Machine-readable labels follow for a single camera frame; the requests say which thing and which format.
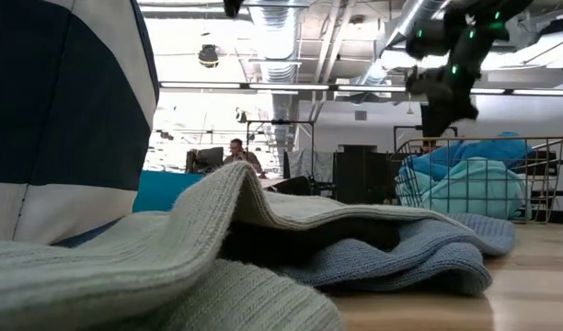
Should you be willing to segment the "sage knit cloth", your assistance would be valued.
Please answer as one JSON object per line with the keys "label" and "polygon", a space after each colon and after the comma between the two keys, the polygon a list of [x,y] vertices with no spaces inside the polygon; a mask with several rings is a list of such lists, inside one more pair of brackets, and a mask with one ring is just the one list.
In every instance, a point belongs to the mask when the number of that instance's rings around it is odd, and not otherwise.
{"label": "sage knit cloth", "polygon": [[351,217],[436,212],[270,193],[250,165],[225,165],[171,211],[130,214],[78,247],[0,241],[0,331],[344,331],[324,294],[217,255],[235,220],[305,230]]}

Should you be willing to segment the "black background rig frame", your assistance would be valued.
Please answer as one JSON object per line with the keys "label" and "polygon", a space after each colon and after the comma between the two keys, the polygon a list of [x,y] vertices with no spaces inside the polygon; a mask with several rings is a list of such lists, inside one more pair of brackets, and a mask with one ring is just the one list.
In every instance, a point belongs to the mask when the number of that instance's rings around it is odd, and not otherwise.
{"label": "black background rig frame", "polygon": [[284,119],[276,119],[276,120],[247,120],[246,122],[246,138],[247,138],[247,142],[246,142],[246,148],[249,147],[250,142],[251,142],[251,132],[250,132],[250,126],[253,123],[258,123],[259,126],[262,126],[263,124],[269,124],[270,126],[281,126],[281,125],[291,125],[291,124],[296,124],[299,126],[299,128],[303,128],[304,124],[307,124],[310,126],[310,131],[307,130],[303,130],[306,133],[309,134],[310,136],[310,142],[311,142],[311,165],[310,165],[310,173],[308,175],[308,178],[310,181],[316,181],[315,180],[315,122],[312,120],[284,120]]}

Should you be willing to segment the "black background monitor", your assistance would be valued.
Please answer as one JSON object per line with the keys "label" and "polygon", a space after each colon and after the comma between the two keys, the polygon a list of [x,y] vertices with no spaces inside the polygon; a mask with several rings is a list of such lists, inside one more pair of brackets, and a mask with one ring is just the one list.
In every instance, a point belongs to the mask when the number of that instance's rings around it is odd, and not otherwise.
{"label": "black background monitor", "polygon": [[190,149],[186,155],[186,172],[208,174],[224,163],[224,148]]}

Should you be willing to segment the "round black ceiling fixture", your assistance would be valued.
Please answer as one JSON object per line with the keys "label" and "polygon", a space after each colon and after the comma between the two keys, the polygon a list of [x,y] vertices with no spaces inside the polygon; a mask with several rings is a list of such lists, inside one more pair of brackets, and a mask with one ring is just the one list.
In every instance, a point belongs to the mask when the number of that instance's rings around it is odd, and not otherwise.
{"label": "round black ceiling fixture", "polygon": [[198,54],[199,63],[205,68],[215,68],[218,66],[220,60],[213,44],[203,44]]}

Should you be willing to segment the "blue-grey knit cloth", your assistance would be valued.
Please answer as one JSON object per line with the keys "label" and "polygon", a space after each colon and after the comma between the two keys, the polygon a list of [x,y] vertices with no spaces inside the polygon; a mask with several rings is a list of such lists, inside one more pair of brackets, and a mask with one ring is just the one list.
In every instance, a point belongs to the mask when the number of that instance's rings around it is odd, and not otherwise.
{"label": "blue-grey knit cloth", "polygon": [[275,270],[318,288],[389,292],[421,287],[479,295],[492,283],[483,256],[510,253],[514,225],[476,214],[454,214],[452,218],[464,228],[432,219],[404,223],[399,228],[399,244],[389,252],[345,239],[303,265]]}

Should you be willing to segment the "navy fabric bin white stripe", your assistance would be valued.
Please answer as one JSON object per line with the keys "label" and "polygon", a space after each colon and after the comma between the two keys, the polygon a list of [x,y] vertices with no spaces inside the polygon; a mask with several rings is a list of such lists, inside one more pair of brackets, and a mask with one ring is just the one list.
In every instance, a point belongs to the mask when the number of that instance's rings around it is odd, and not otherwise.
{"label": "navy fabric bin white stripe", "polygon": [[158,98],[137,0],[0,0],[0,240],[128,215]]}

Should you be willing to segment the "person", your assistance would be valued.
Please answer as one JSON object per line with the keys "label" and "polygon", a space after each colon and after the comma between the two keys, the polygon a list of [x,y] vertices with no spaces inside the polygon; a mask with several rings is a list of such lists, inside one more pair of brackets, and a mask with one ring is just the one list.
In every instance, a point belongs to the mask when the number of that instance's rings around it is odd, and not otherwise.
{"label": "person", "polygon": [[261,164],[258,158],[256,157],[256,155],[250,151],[247,151],[243,147],[243,142],[240,139],[234,138],[233,140],[230,141],[229,151],[230,154],[224,159],[225,164],[230,164],[235,161],[246,161],[252,165],[252,167],[254,168],[254,170],[256,171],[256,173],[259,175],[260,178],[266,177],[266,173],[262,169]]}

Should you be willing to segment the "silver ceiling duct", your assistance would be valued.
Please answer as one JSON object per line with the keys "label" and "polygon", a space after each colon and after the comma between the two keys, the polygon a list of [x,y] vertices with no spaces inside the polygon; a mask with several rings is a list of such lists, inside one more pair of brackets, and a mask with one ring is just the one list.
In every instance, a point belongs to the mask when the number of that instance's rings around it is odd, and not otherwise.
{"label": "silver ceiling duct", "polygon": [[[249,8],[257,29],[256,41],[262,82],[269,84],[295,83],[298,75],[296,38],[299,8],[296,0],[259,0],[262,6]],[[272,95],[272,118],[295,120],[298,106],[296,94]],[[294,124],[272,128],[272,146],[279,154],[293,149]]]}

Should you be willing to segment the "black background cabinet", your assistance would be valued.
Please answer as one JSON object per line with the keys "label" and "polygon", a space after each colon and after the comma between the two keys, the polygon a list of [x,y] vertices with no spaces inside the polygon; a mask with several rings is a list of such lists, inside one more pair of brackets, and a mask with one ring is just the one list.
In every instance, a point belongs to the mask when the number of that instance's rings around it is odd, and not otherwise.
{"label": "black background cabinet", "polygon": [[383,204],[389,198],[387,154],[365,146],[334,153],[334,197],[345,204]]}

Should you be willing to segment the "bright blue towel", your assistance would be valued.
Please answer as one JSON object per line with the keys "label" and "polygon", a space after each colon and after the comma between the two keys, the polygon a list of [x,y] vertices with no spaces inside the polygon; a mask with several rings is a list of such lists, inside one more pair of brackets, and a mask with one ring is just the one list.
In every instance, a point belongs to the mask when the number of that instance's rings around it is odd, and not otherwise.
{"label": "bright blue towel", "polygon": [[533,150],[525,139],[518,139],[515,132],[503,132],[496,139],[445,140],[441,147],[421,156],[410,156],[402,162],[398,174],[402,177],[427,175],[439,181],[445,178],[454,166],[469,159],[501,161],[507,168],[523,160]]}

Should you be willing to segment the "long ceiling light strip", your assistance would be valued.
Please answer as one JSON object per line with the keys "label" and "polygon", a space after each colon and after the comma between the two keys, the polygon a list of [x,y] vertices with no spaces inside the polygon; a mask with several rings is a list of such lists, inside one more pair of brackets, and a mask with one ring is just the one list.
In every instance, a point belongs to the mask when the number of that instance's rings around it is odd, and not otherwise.
{"label": "long ceiling light strip", "polygon": [[[404,86],[355,86],[321,84],[265,84],[265,83],[212,83],[212,82],[160,82],[164,89],[212,90],[269,90],[269,91],[324,91],[405,93]],[[472,95],[504,95],[520,97],[563,97],[563,89],[555,88],[472,88]]]}

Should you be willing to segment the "grey background cover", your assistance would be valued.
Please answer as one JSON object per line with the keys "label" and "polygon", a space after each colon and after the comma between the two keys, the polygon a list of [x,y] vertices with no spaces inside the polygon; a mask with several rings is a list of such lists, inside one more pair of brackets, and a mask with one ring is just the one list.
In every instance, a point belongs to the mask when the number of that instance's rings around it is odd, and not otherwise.
{"label": "grey background cover", "polygon": [[284,169],[289,177],[313,177],[317,182],[333,181],[334,154],[310,149],[287,152]]}

